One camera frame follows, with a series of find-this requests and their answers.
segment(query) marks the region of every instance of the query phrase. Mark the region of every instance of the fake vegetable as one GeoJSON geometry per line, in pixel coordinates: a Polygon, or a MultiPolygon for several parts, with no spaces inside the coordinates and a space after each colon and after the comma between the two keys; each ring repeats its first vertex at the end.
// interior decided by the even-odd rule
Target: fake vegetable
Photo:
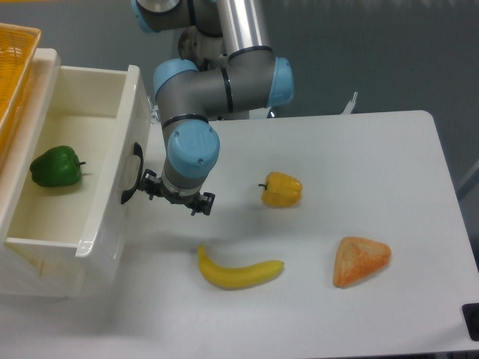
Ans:
{"type": "Polygon", "coordinates": [[[74,185],[82,178],[80,166],[85,163],[72,147],[53,147],[30,164],[31,178],[42,187],[74,185]]]}
{"type": "Polygon", "coordinates": [[[301,199],[302,184],[296,178],[281,172],[271,172],[266,176],[261,200],[274,207],[289,207],[301,199]]]}
{"type": "Polygon", "coordinates": [[[280,260],[267,260],[248,267],[225,268],[214,263],[204,247],[198,248],[198,268],[211,284],[223,289],[243,289],[270,281],[283,271],[280,260]]]}

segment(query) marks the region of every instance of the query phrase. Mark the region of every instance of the green bell pepper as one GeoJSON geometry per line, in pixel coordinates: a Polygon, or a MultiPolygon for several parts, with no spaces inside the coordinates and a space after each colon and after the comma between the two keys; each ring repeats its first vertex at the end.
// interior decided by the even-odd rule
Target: green bell pepper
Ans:
{"type": "Polygon", "coordinates": [[[82,178],[80,166],[85,163],[72,147],[53,147],[30,164],[31,178],[42,187],[74,185],[82,178]]]}

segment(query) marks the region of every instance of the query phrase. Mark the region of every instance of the orange food item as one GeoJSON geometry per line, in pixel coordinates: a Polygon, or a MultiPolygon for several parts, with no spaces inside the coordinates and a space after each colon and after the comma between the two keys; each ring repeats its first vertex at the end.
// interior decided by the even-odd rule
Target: orange food item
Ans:
{"type": "Polygon", "coordinates": [[[391,249],[384,243],[360,237],[344,237],[336,252],[333,284],[349,286],[385,267],[391,249]]]}

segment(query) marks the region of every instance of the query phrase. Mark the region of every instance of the bell pepper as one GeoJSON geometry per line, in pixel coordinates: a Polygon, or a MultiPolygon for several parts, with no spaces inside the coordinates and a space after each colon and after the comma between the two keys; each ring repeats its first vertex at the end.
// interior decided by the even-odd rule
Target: bell pepper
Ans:
{"type": "Polygon", "coordinates": [[[302,184],[296,178],[281,172],[271,172],[266,176],[261,200],[274,207],[289,207],[301,199],[302,184]]]}
{"type": "Polygon", "coordinates": [[[74,185],[82,178],[80,166],[85,163],[72,147],[53,147],[30,164],[31,178],[42,187],[74,185]]]}

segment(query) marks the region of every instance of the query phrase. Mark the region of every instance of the yellow bell pepper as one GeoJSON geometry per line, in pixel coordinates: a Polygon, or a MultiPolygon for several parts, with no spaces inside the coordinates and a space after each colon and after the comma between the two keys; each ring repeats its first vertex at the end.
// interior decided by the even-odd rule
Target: yellow bell pepper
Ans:
{"type": "Polygon", "coordinates": [[[296,178],[281,172],[271,172],[266,176],[261,200],[274,207],[289,207],[301,199],[302,184],[296,178]]]}

